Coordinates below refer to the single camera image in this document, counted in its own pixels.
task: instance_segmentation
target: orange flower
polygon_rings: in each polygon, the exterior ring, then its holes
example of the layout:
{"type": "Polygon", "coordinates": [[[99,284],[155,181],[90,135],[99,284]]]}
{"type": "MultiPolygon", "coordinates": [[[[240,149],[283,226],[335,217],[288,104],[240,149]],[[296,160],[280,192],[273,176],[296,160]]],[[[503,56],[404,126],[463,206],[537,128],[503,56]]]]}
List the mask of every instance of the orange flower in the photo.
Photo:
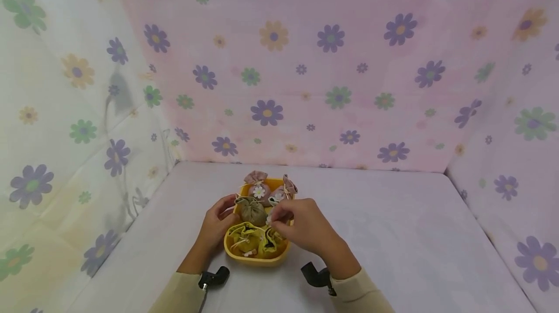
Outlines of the orange flower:
{"type": "Polygon", "coordinates": [[[486,27],[478,26],[475,27],[474,30],[472,30],[471,37],[473,40],[480,40],[482,37],[485,37],[485,34],[487,33],[488,29],[486,27]]]}
{"type": "Polygon", "coordinates": [[[526,41],[530,36],[538,36],[540,34],[540,27],[547,23],[547,18],[544,15],[544,10],[530,8],[522,16],[518,27],[512,34],[512,39],[519,38],[521,41],[526,41]]]}

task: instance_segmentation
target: purple flower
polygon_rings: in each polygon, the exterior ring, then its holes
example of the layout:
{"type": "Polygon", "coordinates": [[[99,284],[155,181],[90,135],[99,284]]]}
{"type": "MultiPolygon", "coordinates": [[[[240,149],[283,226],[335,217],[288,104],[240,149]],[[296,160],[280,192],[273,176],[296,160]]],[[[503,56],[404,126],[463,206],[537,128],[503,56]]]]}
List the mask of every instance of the purple flower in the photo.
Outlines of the purple flower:
{"type": "Polygon", "coordinates": [[[342,141],[344,144],[354,144],[359,142],[359,137],[361,137],[361,135],[357,133],[356,130],[347,130],[345,133],[342,133],[340,135],[340,141],[342,141]]]}
{"type": "Polygon", "coordinates": [[[464,126],[466,126],[468,120],[470,120],[470,117],[474,116],[477,113],[477,110],[475,110],[475,108],[479,106],[481,106],[481,101],[475,99],[474,102],[472,102],[472,104],[470,105],[470,107],[460,108],[461,115],[455,118],[455,122],[460,123],[460,125],[458,125],[459,129],[462,129],[464,126]]]}
{"type": "Polygon", "coordinates": [[[119,92],[120,89],[118,88],[117,85],[111,85],[108,87],[108,93],[110,93],[111,96],[116,96],[118,95],[119,92]]]}
{"type": "Polygon", "coordinates": [[[108,255],[114,250],[117,245],[118,236],[111,229],[107,235],[100,235],[95,240],[95,246],[90,247],[83,256],[85,262],[82,265],[81,271],[87,270],[87,275],[93,277],[97,270],[101,267],[103,262],[107,259],[108,255]]]}
{"type": "Polygon", "coordinates": [[[229,137],[217,137],[216,141],[211,143],[214,146],[214,152],[221,152],[221,155],[227,156],[231,154],[231,156],[235,156],[235,154],[239,154],[237,151],[237,145],[234,144],[229,137]]]}
{"type": "Polygon", "coordinates": [[[283,119],[282,106],[276,106],[276,102],[272,99],[268,103],[263,100],[259,100],[257,103],[258,107],[251,107],[250,110],[254,113],[252,119],[255,121],[260,121],[260,125],[266,126],[268,124],[272,126],[278,125],[278,120],[283,119]]]}
{"type": "Polygon", "coordinates": [[[167,52],[167,48],[171,46],[170,42],[167,40],[167,34],[159,30],[157,25],[146,25],[146,30],[144,30],[144,35],[148,38],[148,44],[155,50],[159,52],[161,50],[163,53],[167,52]]]}
{"type": "Polygon", "coordinates": [[[214,85],[217,85],[217,80],[215,79],[215,73],[210,71],[206,66],[196,66],[195,70],[192,70],[192,74],[196,76],[196,82],[202,84],[202,87],[210,90],[214,89],[214,85]]]}
{"type": "Polygon", "coordinates": [[[338,51],[338,47],[341,48],[344,45],[344,41],[342,40],[344,36],[345,33],[340,30],[339,25],[334,25],[333,27],[325,25],[324,31],[318,32],[320,40],[317,41],[316,44],[322,48],[322,51],[324,52],[336,52],[338,51]]]}
{"type": "Polygon", "coordinates": [[[396,21],[386,23],[385,40],[390,39],[390,46],[403,45],[407,38],[413,37],[413,28],[418,25],[418,21],[412,21],[413,14],[407,14],[404,18],[403,14],[396,16],[396,21]]]}
{"type": "Polygon", "coordinates": [[[522,75],[527,75],[532,70],[532,64],[528,63],[522,68],[522,75]]]}
{"type": "Polygon", "coordinates": [[[107,48],[107,52],[109,55],[113,55],[111,57],[113,62],[120,62],[122,65],[128,62],[128,56],[126,56],[126,51],[122,47],[122,43],[117,37],[115,37],[114,40],[109,40],[108,44],[111,45],[111,47],[107,48]]]}
{"type": "Polygon", "coordinates": [[[377,155],[377,158],[382,159],[383,163],[393,162],[396,163],[398,159],[405,160],[408,158],[406,154],[410,152],[408,148],[404,148],[405,143],[402,142],[398,145],[391,143],[388,148],[380,148],[381,154],[377,155]]]}
{"type": "Polygon", "coordinates": [[[503,175],[499,176],[498,180],[494,180],[493,183],[497,186],[495,191],[503,195],[503,199],[510,201],[512,197],[518,195],[516,188],[518,188],[518,182],[515,177],[509,176],[508,178],[503,175]]]}
{"type": "Polygon", "coordinates": [[[54,173],[47,173],[47,166],[41,164],[37,169],[33,169],[30,165],[25,166],[22,174],[23,177],[14,177],[10,182],[12,188],[16,188],[10,194],[10,201],[19,201],[19,208],[25,210],[29,202],[39,205],[43,201],[43,194],[52,191],[49,182],[54,178],[54,173]]]}
{"type": "Polygon", "coordinates": [[[190,141],[190,137],[188,137],[188,134],[184,132],[183,129],[176,128],[175,132],[177,133],[177,136],[184,142],[190,141]]]}
{"type": "Polygon", "coordinates": [[[303,75],[307,72],[307,67],[304,64],[299,64],[297,68],[295,68],[295,71],[297,74],[303,75]]]}
{"type": "Polygon", "coordinates": [[[367,63],[360,63],[359,66],[357,66],[357,73],[365,73],[368,68],[369,66],[367,65],[367,63]]]}
{"type": "Polygon", "coordinates": [[[431,87],[433,82],[441,80],[441,73],[446,69],[446,67],[441,66],[442,63],[442,61],[438,61],[437,64],[435,64],[434,61],[429,61],[427,62],[427,66],[425,68],[420,67],[418,69],[419,75],[415,77],[415,82],[419,83],[420,89],[425,86],[431,87]]]}
{"type": "Polygon", "coordinates": [[[125,141],[118,140],[115,141],[111,139],[111,147],[107,149],[108,160],[105,163],[105,169],[111,170],[111,176],[116,176],[117,174],[122,174],[122,166],[128,164],[128,159],[125,158],[126,155],[130,154],[130,148],[124,147],[125,141]]]}
{"type": "Polygon", "coordinates": [[[518,242],[516,248],[522,256],[514,259],[520,268],[526,268],[522,277],[526,283],[533,283],[538,280],[538,287],[541,291],[549,290],[549,283],[559,287],[559,258],[555,246],[545,243],[540,246],[540,242],[535,236],[526,238],[526,245],[518,242]]]}

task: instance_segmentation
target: fabric wall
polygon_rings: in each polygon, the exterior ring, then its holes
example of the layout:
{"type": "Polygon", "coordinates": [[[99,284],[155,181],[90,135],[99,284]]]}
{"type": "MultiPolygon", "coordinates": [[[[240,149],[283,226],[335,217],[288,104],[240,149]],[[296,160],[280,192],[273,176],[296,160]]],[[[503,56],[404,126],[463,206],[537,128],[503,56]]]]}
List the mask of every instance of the fabric wall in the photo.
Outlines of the fabric wall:
{"type": "Polygon", "coordinates": [[[0,312],[61,313],[173,166],[159,75],[120,0],[0,1],[0,312]]]}

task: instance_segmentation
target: yellow plastic container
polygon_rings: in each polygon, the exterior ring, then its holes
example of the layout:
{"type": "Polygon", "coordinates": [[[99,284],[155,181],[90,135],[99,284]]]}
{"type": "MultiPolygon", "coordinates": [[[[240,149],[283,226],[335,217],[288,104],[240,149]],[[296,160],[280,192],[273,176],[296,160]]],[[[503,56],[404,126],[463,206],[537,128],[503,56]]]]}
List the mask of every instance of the yellow plastic container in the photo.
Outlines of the yellow plastic container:
{"type": "MultiPolygon", "coordinates": [[[[283,179],[281,179],[281,178],[267,178],[264,181],[264,183],[267,184],[268,187],[270,187],[270,191],[273,192],[277,188],[279,188],[281,185],[283,185],[283,179]]],[[[240,194],[242,196],[247,196],[250,186],[251,186],[250,184],[243,185],[243,187],[241,187],[240,194]]],[[[266,207],[265,208],[266,213],[268,213],[271,208],[272,207],[266,207]]],[[[233,213],[238,214],[240,216],[239,205],[235,205],[235,208],[233,209],[233,213]]],[[[256,267],[275,267],[275,266],[279,266],[287,258],[287,251],[289,251],[289,248],[291,246],[291,242],[287,242],[287,246],[286,246],[285,250],[283,251],[283,253],[280,254],[278,257],[271,258],[271,259],[241,257],[241,256],[237,256],[237,255],[233,254],[229,250],[229,247],[232,246],[232,239],[227,237],[227,233],[225,233],[225,236],[223,238],[223,247],[225,248],[225,252],[229,255],[229,257],[233,258],[235,261],[238,261],[238,262],[244,263],[246,265],[250,265],[250,266],[256,266],[256,267]]]]}

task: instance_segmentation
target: flower print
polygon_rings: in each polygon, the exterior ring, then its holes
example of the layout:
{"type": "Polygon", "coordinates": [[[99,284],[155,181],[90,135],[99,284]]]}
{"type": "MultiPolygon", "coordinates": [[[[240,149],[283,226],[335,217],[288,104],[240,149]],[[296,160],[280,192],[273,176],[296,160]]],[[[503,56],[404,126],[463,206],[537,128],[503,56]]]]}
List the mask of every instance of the flower print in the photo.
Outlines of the flower print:
{"type": "Polygon", "coordinates": [[[474,79],[477,79],[477,83],[486,82],[494,67],[495,63],[493,62],[487,63],[485,66],[479,68],[477,70],[477,75],[474,77],[474,79]]]}
{"type": "Polygon", "coordinates": [[[177,134],[177,136],[184,142],[188,142],[190,141],[190,137],[188,137],[188,134],[186,132],[184,132],[183,129],[179,129],[179,128],[175,128],[175,133],[177,134]]]}
{"type": "Polygon", "coordinates": [[[365,73],[367,71],[367,69],[369,68],[369,66],[367,65],[367,63],[360,63],[357,66],[357,73],[365,73]]]}
{"type": "Polygon", "coordinates": [[[217,85],[217,80],[215,79],[215,73],[210,71],[206,66],[196,66],[195,70],[192,70],[192,74],[196,76],[196,82],[202,84],[202,87],[210,90],[214,89],[214,85],[217,85]]]}
{"type": "Polygon", "coordinates": [[[532,70],[532,64],[530,63],[525,64],[525,66],[522,68],[522,75],[529,74],[531,70],[532,70]]]}
{"type": "Polygon", "coordinates": [[[29,244],[6,251],[6,257],[0,259],[0,281],[21,272],[22,267],[32,260],[33,251],[34,247],[29,247],[29,244]]]}
{"type": "Polygon", "coordinates": [[[170,42],[167,40],[167,33],[159,30],[157,25],[145,25],[146,30],[144,30],[144,35],[148,38],[148,44],[154,49],[155,52],[166,53],[167,48],[171,46],[170,42]]]}
{"type": "Polygon", "coordinates": [[[387,111],[389,108],[394,107],[394,97],[391,93],[381,93],[379,96],[375,97],[375,106],[378,109],[383,109],[387,111]]]}
{"type": "Polygon", "coordinates": [[[342,133],[340,135],[340,141],[342,141],[344,144],[349,143],[353,145],[354,143],[359,142],[359,137],[361,137],[361,135],[357,133],[356,130],[353,131],[347,130],[345,133],[342,133]]]}
{"type": "Polygon", "coordinates": [[[427,66],[425,68],[420,67],[418,69],[418,76],[415,77],[415,82],[419,84],[419,88],[422,89],[425,86],[431,87],[433,82],[437,82],[442,79],[441,73],[446,70],[446,67],[441,66],[443,62],[438,61],[435,64],[434,61],[427,62],[427,66]]]}
{"type": "Polygon", "coordinates": [[[326,104],[330,104],[330,108],[342,109],[346,104],[351,102],[351,91],[346,86],[339,88],[335,86],[332,91],[326,93],[326,104]]]}
{"type": "Polygon", "coordinates": [[[85,262],[81,271],[87,270],[87,275],[93,277],[97,270],[103,265],[108,255],[115,249],[118,243],[118,235],[111,229],[106,235],[100,235],[95,240],[95,245],[87,250],[83,257],[85,262]]]}
{"type": "Polygon", "coordinates": [[[42,8],[34,4],[35,0],[2,0],[2,3],[4,8],[15,14],[14,22],[16,26],[22,29],[31,27],[37,34],[41,34],[39,29],[47,30],[47,26],[42,20],[47,14],[42,8]]]}
{"type": "Polygon", "coordinates": [[[153,106],[159,106],[159,104],[161,104],[159,101],[163,99],[163,96],[159,93],[159,89],[154,89],[150,85],[144,89],[144,99],[148,107],[153,108],[153,106]]]}
{"type": "Polygon", "coordinates": [[[299,74],[299,75],[303,75],[307,72],[307,67],[304,64],[299,64],[295,68],[295,72],[297,72],[297,74],[299,74]]]}
{"type": "Polygon", "coordinates": [[[235,156],[235,154],[239,154],[237,151],[237,145],[234,144],[229,137],[217,137],[215,141],[211,143],[214,146],[214,152],[221,153],[223,156],[227,156],[231,154],[231,156],[235,156]]]}
{"type": "Polygon", "coordinates": [[[466,148],[464,147],[464,144],[457,144],[455,147],[455,154],[457,156],[462,156],[464,155],[464,152],[466,151],[466,148]]]}
{"type": "Polygon", "coordinates": [[[78,120],[77,124],[73,124],[70,126],[70,138],[74,139],[74,143],[89,143],[89,140],[92,140],[97,137],[95,132],[97,131],[97,127],[93,126],[91,121],[84,121],[83,119],[78,120]]]}
{"type": "Polygon", "coordinates": [[[39,205],[43,201],[43,194],[52,191],[49,182],[54,178],[54,173],[47,172],[47,166],[41,164],[37,169],[30,165],[25,166],[22,175],[12,178],[10,182],[11,187],[16,189],[11,192],[10,201],[19,201],[19,208],[25,210],[29,202],[39,205]]]}
{"type": "Polygon", "coordinates": [[[509,176],[508,178],[500,175],[498,180],[494,180],[493,183],[497,186],[495,191],[503,195],[503,199],[510,201],[512,197],[518,195],[516,188],[518,188],[518,182],[515,177],[509,176]]]}
{"type": "Polygon", "coordinates": [[[108,93],[111,96],[117,96],[119,92],[120,92],[120,89],[118,88],[117,85],[110,85],[108,87],[108,93]]]}
{"type": "Polygon", "coordinates": [[[514,123],[518,125],[514,132],[518,135],[523,133],[527,141],[533,140],[534,137],[543,141],[547,138],[547,132],[554,132],[558,128],[553,120],[555,114],[544,113],[541,107],[534,107],[532,111],[523,109],[521,115],[514,119],[514,123]]]}
{"type": "Polygon", "coordinates": [[[64,75],[71,79],[71,85],[80,89],[85,89],[85,85],[93,85],[93,75],[95,71],[89,67],[87,59],[78,59],[73,53],[70,53],[66,59],[62,59],[62,63],[66,67],[64,75]]]}
{"type": "Polygon", "coordinates": [[[473,40],[480,40],[482,37],[485,37],[485,34],[487,33],[488,33],[488,29],[486,27],[478,26],[475,27],[474,30],[472,30],[470,37],[473,40]]]}
{"type": "Polygon", "coordinates": [[[386,23],[385,40],[389,40],[389,45],[403,45],[407,38],[413,37],[413,28],[418,25],[418,21],[413,21],[413,14],[407,14],[404,18],[403,14],[398,14],[394,22],[386,23]]]}
{"type": "Polygon", "coordinates": [[[225,38],[221,35],[216,35],[214,37],[214,45],[216,45],[218,49],[223,49],[225,47],[225,38]]]}
{"type": "Polygon", "coordinates": [[[289,39],[287,35],[289,32],[286,28],[282,28],[281,22],[276,21],[272,23],[271,21],[266,22],[265,28],[260,29],[260,44],[262,46],[268,47],[269,51],[277,49],[281,51],[283,46],[287,45],[289,39]]]}
{"type": "Polygon", "coordinates": [[[105,163],[105,170],[111,170],[111,176],[122,174],[122,166],[128,164],[126,155],[130,154],[130,148],[125,147],[124,140],[118,140],[117,143],[113,139],[110,140],[111,146],[107,148],[108,160],[105,163]]]}
{"type": "Polygon", "coordinates": [[[316,42],[316,45],[322,48],[323,52],[336,52],[338,47],[341,48],[344,45],[342,38],[345,37],[345,32],[340,30],[339,25],[333,27],[325,25],[324,31],[318,32],[318,37],[320,40],[316,42]]]}
{"type": "Polygon", "coordinates": [[[429,108],[425,111],[425,116],[427,118],[431,118],[435,115],[435,113],[437,113],[437,111],[435,111],[434,108],[429,108]]]}
{"type": "Polygon", "coordinates": [[[254,68],[245,68],[241,73],[241,77],[243,78],[243,82],[246,82],[249,86],[256,86],[260,82],[260,73],[258,73],[258,71],[254,68]]]}
{"type": "Polygon", "coordinates": [[[194,108],[194,100],[187,95],[179,95],[177,97],[177,104],[184,109],[194,108]]]}
{"type": "Polygon", "coordinates": [[[477,113],[476,108],[479,106],[481,106],[481,101],[475,99],[474,102],[470,104],[470,107],[460,108],[460,115],[455,118],[455,122],[460,123],[460,125],[458,126],[459,129],[462,129],[464,126],[466,126],[470,118],[477,113]]]}
{"type": "Polygon", "coordinates": [[[294,153],[294,152],[297,152],[297,146],[295,146],[294,144],[286,144],[285,145],[285,150],[290,152],[290,153],[294,153]]]}
{"type": "Polygon", "coordinates": [[[551,243],[544,243],[535,236],[528,236],[526,244],[518,242],[516,248],[522,254],[514,259],[520,268],[526,268],[522,277],[526,283],[538,280],[541,291],[549,290],[549,283],[559,287],[559,258],[555,257],[557,249],[551,243]]]}
{"type": "Polygon", "coordinates": [[[78,202],[80,204],[88,203],[89,200],[91,200],[91,193],[89,193],[88,191],[82,192],[82,194],[78,196],[78,202]]]}
{"type": "Polygon", "coordinates": [[[37,121],[37,116],[38,114],[33,107],[26,106],[19,111],[19,120],[21,120],[25,125],[33,125],[33,123],[37,121]]]}
{"type": "Polygon", "coordinates": [[[528,9],[522,16],[518,27],[512,34],[512,39],[520,39],[526,41],[530,36],[538,36],[540,34],[540,27],[547,23],[547,18],[544,15],[543,9],[528,9]]]}
{"type": "Polygon", "coordinates": [[[404,148],[405,143],[402,142],[398,145],[391,143],[388,148],[380,148],[381,154],[377,155],[377,158],[382,159],[383,163],[393,162],[396,163],[398,159],[405,160],[408,158],[406,154],[410,152],[409,148],[404,148]]]}
{"type": "Polygon", "coordinates": [[[276,101],[270,99],[268,102],[263,100],[258,100],[256,103],[257,107],[251,107],[250,111],[254,113],[252,119],[255,121],[260,121],[260,125],[267,126],[268,124],[272,126],[278,125],[278,120],[283,119],[282,106],[276,106],[276,101]]]}

